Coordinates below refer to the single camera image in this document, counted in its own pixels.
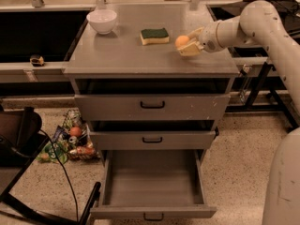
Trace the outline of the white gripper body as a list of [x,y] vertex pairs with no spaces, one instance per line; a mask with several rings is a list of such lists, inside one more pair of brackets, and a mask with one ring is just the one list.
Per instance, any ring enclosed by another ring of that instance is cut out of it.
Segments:
[[203,49],[209,53],[214,53],[218,50],[218,40],[217,40],[217,29],[218,23],[211,22],[201,31],[199,35],[200,44]]

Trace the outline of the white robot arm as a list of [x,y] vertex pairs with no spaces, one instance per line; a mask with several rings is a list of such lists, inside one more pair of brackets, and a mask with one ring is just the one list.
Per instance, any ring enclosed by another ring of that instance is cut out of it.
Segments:
[[[212,22],[175,41],[183,56],[248,44],[264,48],[300,111],[300,44],[285,30],[271,3],[256,0],[246,5],[239,16]],[[282,140],[274,155],[262,225],[300,225],[300,128]]]

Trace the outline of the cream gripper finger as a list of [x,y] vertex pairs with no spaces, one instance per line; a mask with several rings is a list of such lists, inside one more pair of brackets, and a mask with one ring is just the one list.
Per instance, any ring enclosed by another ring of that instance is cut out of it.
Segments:
[[203,46],[199,41],[192,41],[187,45],[181,46],[177,49],[182,56],[195,56],[203,50]]
[[191,31],[190,33],[187,34],[187,36],[190,38],[190,39],[198,39],[199,38],[199,35],[202,33],[203,31],[203,27],[199,27],[193,31]]

